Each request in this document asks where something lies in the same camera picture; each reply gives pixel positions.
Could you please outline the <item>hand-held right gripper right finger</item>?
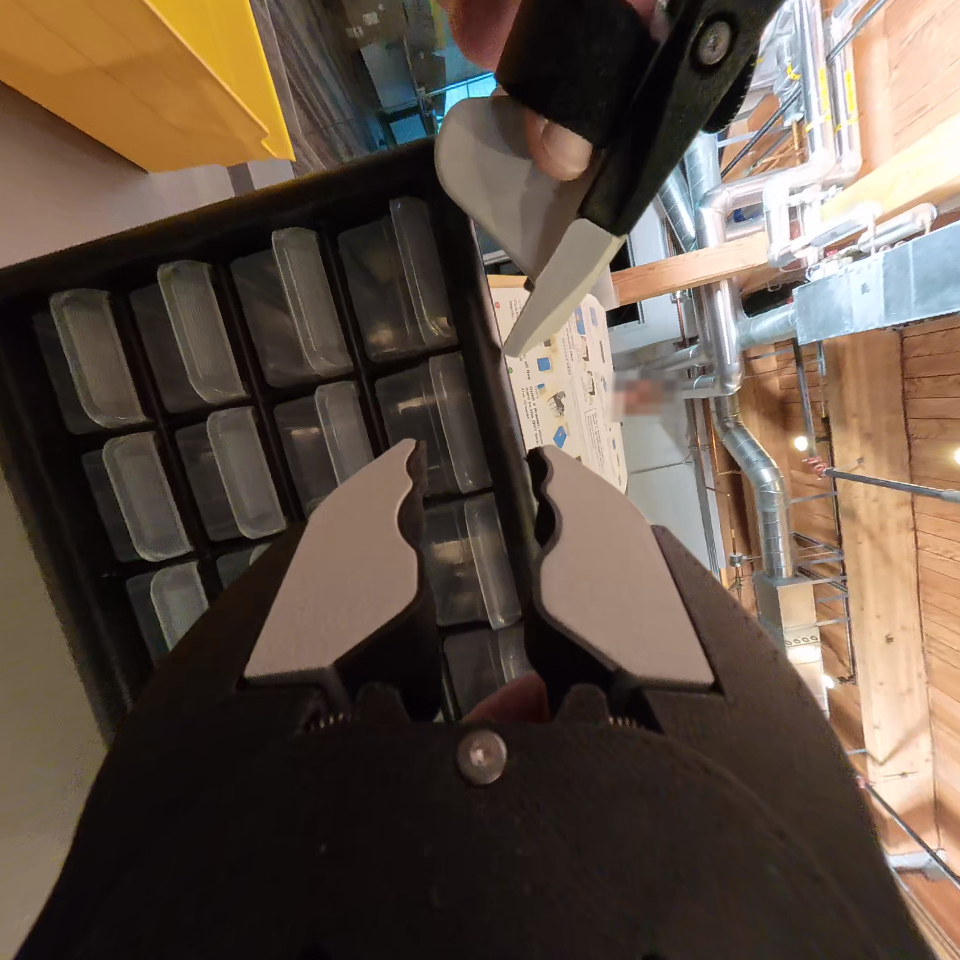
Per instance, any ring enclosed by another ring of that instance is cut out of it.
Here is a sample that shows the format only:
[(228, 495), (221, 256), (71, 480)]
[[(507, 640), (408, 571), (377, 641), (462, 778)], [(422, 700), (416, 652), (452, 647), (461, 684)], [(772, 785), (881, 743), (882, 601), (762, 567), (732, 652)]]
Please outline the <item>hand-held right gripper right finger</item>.
[(649, 690), (712, 692), (714, 669), (640, 509), (556, 446), (527, 462), (540, 550), (526, 653), (551, 708), (581, 686), (617, 714), (633, 714)]

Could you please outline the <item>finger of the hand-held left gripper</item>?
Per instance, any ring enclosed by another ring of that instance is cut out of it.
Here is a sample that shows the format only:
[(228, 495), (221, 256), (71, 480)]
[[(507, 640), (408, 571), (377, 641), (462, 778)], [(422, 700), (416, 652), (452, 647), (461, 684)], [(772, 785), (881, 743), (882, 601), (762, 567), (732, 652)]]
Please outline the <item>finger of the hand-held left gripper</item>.
[(610, 233), (588, 219), (571, 222), (534, 281), (504, 341), (504, 354), (522, 357), (562, 331), (626, 239), (626, 234)]

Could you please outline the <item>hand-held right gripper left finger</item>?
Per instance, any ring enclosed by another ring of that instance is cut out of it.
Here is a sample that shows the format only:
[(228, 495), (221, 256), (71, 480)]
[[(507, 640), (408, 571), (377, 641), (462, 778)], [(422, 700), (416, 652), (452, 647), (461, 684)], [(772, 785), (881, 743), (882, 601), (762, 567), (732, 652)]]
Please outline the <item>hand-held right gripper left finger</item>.
[(438, 714), (440, 639), (426, 575), (426, 446), (404, 438), (310, 515), (242, 675), (313, 687), (344, 713), (367, 685)]

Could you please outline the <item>clear plastic drawer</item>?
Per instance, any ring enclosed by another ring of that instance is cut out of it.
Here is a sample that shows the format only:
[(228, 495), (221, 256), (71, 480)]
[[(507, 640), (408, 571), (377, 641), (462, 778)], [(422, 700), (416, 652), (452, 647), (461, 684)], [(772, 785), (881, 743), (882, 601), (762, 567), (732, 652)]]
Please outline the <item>clear plastic drawer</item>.
[(491, 486), (460, 352), (382, 377), (374, 389), (390, 443), (424, 444), (429, 496), (471, 495)]

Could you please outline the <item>black drawer cabinet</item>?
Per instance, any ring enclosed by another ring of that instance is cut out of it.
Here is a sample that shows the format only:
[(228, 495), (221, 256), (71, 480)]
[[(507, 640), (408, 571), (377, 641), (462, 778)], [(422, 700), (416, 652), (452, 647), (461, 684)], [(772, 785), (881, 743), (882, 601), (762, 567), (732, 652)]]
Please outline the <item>black drawer cabinet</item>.
[[(70, 638), (71, 651), (85, 687), (92, 712), (106, 741), (114, 739), (118, 726), (131, 712), (120, 710), (113, 674), (109, 671), (106, 646), (90, 630), (88, 602), (79, 592), (77, 570), (65, 559), (68, 546), (53, 504), (51, 482), (43, 479), (38, 438), (28, 423), (25, 401), (38, 398), (43, 374), (39, 361), (31, 359), (23, 343), (30, 318), (43, 309), (50, 294), (80, 286), (85, 281), (118, 278), (121, 272), (144, 267), (148, 261), (198, 254), (219, 236), (277, 226), (282, 221), (328, 215), (349, 220), (367, 217), (367, 208), (385, 199), (406, 195), (436, 198), (447, 216), (458, 223), (469, 218), (442, 191), (434, 168), (434, 148), (429, 140), (398, 150), (373, 154), (333, 172), (290, 180), (278, 186), (215, 203), (95, 242), (60, 250), (2, 270), (2, 466), (14, 490), (18, 506), (26, 513), (34, 549), (38, 552), (57, 612)], [(481, 376), (489, 395), (484, 403), (494, 412), (495, 438), (503, 445), (505, 459), (491, 455), (492, 467), (503, 471), (500, 481), (507, 499), (501, 504), (506, 522), (505, 538), (512, 537), (514, 585), (521, 618), (531, 607), (530, 581), (539, 554), (534, 527), (537, 504), (531, 488), (517, 407), (501, 352), (494, 301), (476, 242), (479, 277), (488, 295), (486, 318), (489, 332), (480, 345), (470, 348), (486, 362)]]

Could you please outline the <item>person's left hand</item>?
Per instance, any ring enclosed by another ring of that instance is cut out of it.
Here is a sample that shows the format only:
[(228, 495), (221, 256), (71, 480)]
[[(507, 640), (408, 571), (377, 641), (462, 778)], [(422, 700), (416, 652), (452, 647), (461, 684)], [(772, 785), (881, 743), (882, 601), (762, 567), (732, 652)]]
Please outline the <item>person's left hand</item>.
[[(451, 36), (474, 66), (496, 72), (521, 6), (519, 1), (440, 1)], [(534, 164), (559, 182), (579, 178), (589, 167), (593, 147), (578, 133), (524, 109), (527, 147)]]

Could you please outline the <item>printed instruction sheet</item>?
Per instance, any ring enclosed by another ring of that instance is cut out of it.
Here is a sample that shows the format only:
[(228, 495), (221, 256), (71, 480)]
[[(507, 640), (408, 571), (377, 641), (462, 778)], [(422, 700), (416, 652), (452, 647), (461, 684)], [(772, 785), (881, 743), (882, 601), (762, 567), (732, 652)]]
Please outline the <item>printed instruction sheet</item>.
[(606, 311), (588, 294), (564, 327), (507, 368), (526, 450), (556, 447), (628, 488), (622, 427), (613, 418), (614, 367)]

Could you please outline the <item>silver insulated pipes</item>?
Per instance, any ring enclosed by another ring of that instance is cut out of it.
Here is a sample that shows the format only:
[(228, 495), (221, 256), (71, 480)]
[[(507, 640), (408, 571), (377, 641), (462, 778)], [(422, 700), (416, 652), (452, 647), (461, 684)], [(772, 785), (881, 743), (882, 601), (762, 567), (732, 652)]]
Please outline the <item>silver insulated pipes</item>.
[[(829, 246), (827, 226), (837, 230), (853, 214), (836, 214), (828, 222), (804, 226), (794, 250), (790, 236), (790, 211), (800, 206), (817, 206), (826, 191), (844, 187), (845, 197), (859, 174), (863, 156), (859, 131), (858, 93), (853, 54), (849, 50), (855, 35), (865, 27), (886, 2), (873, 2), (858, 21), (856, 15), (867, 2), (840, 2), (824, 25), (822, 2), (789, 2), (791, 36), (798, 44), (798, 61), (783, 64), (798, 67), (789, 95), (780, 99), (782, 114), (799, 111), (800, 139), (806, 144), (807, 159), (798, 166), (773, 173), (746, 176), (732, 183), (722, 182), (716, 134), (701, 132), (686, 152), (687, 174), (698, 253), (716, 253), (727, 244), (727, 220), (742, 206), (761, 203), (763, 219), (759, 232), (747, 236), (765, 241), (763, 257), (774, 269), (794, 262), (808, 249)], [(728, 278), (695, 288), (695, 315), (700, 340), (691, 353), (690, 365), (704, 367), (707, 374), (694, 381), (691, 396), (730, 397), (742, 385), (743, 362), (739, 322), (742, 305)]]

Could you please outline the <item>dark metal rod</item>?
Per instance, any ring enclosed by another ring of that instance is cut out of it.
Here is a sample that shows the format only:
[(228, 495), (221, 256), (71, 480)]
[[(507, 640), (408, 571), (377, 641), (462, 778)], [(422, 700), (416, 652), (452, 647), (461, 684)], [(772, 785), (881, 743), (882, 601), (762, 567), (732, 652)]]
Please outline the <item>dark metal rod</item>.
[(953, 505), (958, 505), (960, 500), (960, 493), (956, 488), (926, 486), (906, 481), (867, 476), (859, 473), (841, 471), (831, 466), (819, 469), (818, 473), (823, 478), (896, 491), (911, 497), (935, 499)]

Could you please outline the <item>yellow plastic bin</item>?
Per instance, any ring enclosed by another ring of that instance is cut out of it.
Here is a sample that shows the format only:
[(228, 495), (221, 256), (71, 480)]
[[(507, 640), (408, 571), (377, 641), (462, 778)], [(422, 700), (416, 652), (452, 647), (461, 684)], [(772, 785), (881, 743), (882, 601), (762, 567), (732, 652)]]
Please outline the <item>yellow plastic bin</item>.
[(248, 1), (3, 1), (1, 80), (150, 173), (295, 158)]

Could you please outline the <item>metal duct junction box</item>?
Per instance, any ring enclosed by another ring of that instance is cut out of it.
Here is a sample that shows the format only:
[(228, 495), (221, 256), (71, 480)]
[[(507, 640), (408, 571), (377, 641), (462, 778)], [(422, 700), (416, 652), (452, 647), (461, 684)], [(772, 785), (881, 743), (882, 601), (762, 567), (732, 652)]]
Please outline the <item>metal duct junction box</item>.
[(812, 657), (821, 653), (812, 581), (757, 573), (753, 577), (753, 589), (760, 625), (789, 657)]

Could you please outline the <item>silver spiral ventilation duct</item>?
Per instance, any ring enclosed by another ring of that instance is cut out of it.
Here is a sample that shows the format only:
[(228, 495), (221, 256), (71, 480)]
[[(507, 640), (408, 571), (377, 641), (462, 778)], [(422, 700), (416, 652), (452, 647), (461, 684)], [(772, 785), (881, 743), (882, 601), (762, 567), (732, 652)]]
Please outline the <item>silver spiral ventilation duct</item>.
[(709, 402), (713, 426), (752, 490), (764, 574), (774, 581), (794, 577), (784, 474), (742, 419), (737, 395), (720, 395)]

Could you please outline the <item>grey rectangular air duct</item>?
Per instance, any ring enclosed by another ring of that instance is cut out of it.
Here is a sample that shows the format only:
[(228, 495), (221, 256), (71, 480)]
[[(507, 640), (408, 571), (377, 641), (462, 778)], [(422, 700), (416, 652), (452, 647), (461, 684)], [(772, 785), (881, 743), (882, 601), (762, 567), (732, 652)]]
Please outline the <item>grey rectangular air duct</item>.
[(957, 314), (959, 223), (799, 285), (789, 303), (738, 323), (743, 350), (805, 346)]

